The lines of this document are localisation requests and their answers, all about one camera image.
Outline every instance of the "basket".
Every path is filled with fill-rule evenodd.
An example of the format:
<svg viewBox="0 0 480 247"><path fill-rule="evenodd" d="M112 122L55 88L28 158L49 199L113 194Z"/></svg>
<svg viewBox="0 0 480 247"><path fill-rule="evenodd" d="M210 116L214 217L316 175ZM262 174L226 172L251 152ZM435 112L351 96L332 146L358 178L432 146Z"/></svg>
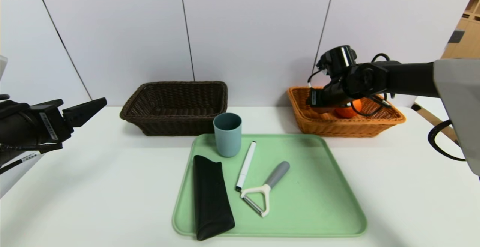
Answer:
<svg viewBox="0 0 480 247"><path fill-rule="evenodd" d="M319 114L307 105L309 94L309 87L292 87L288 90L298 127L306 134L370 138L406 121L405 116L393 105L368 117L357 115L351 119L343 119L335 112ZM378 104L369 98L362 98L361 102L363 113L368 114L378 108Z"/></svg>
<svg viewBox="0 0 480 247"><path fill-rule="evenodd" d="M145 83L128 99L120 118L147 136L197 136L214 133L213 120L227 109L221 81Z"/></svg>

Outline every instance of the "mint green tray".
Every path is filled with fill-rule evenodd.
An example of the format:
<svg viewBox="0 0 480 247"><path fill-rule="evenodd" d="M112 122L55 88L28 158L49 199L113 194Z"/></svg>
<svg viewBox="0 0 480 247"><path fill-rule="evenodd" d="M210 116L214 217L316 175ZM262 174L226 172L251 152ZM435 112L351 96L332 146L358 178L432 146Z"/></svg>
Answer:
<svg viewBox="0 0 480 247"><path fill-rule="evenodd" d="M290 163L290 170L270 193L270 213L265 218L235 191L252 141L257 141L257 147L244 189L263 185L281 161ZM195 139L173 212L173 228L179 234L195 235L192 160L197 154L223 165L235 228L222 236L353 237L365 232L365 214L322 138L306 134L243 135L241 148L236 156L224 158L216 151L214 135ZM261 194L249 197L264 208Z"/></svg>

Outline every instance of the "white table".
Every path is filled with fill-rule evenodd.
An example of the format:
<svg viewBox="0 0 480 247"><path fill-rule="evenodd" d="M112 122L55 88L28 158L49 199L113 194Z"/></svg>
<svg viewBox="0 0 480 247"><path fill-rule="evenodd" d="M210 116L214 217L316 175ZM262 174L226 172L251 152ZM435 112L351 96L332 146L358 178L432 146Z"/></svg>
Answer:
<svg viewBox="0 0 480 247"><path fill-rule="evenodd" d="M244 133L299 132L291 108L228 110L243 118ZM2 198L1 246L478 246L478 177L430 147L431 124L401 110L407 122L376 138L326 138L367 216L360 237L178 235L171 218L194 137L144 136L107 107ZM437 141L461 156L443 134Z"/></svg>

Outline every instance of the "orange wicker basket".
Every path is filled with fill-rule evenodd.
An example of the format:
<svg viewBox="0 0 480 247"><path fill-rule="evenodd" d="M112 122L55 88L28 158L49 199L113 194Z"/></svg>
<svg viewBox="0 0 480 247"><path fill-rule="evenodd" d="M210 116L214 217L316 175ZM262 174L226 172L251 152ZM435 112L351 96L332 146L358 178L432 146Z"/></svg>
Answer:
<svg viewBox="0 0 480 247"><path fill-rule="evenodd" d="M370 138L406 120L393 105L391 108L382 108L378 113L368 117L357 115L351 119L343 119L335 112L319 114L307 105L309 94L309 87L292 87L288 90L298 127L306 134ZM363 113L368 114L378 107L378 104L369 98L361 100Z"/></svg>

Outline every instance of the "orange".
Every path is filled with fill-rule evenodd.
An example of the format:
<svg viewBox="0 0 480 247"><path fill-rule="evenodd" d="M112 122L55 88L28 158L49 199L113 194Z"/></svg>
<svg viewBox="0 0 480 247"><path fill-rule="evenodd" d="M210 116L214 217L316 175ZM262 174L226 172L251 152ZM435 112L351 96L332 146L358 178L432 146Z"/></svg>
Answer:
<svg viewBox="0 0 480 247"><path fill-rule="evenodd" d="M355 109L357 109L357 111L362 111L362 102L360 99L357 99L355 101L353 101L353 105L355 106ZM341 117L343 118L346 118L346 119L351 119L353 117L355 117L356 115L358 115L355 111L353 111L353 108L351 106L348 106L348 107L337 107L335 109L335 112L337 114L339 114Z"/></svg>

